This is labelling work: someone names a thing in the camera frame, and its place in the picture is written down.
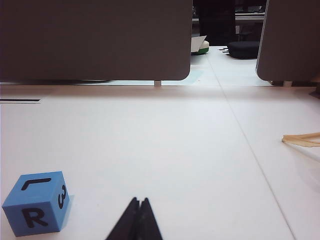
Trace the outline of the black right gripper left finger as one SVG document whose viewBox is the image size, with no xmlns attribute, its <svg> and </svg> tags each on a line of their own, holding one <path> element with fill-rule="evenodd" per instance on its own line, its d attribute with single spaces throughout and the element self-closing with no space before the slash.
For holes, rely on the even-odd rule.
<svg viewBox="0 0 320 240">
<path fill-rule="evenodd" d="M 110 231 L 106 240 L 132 240 L 134 235 L 134 223 L 140 207 L 140 202 L 133 197 L 128 206 Z"/>
</svg>

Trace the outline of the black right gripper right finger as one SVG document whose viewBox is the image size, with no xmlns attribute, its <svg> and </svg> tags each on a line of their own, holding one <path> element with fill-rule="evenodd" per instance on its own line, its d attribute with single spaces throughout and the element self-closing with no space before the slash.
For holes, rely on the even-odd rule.
<svg viewBox="0 0 320 240">
<path fill-rule="evenodd" d="M 162 240 L 149 199 L 146 197 L 139 208 L 136 223 L 137 240 Z"/>
</svg>

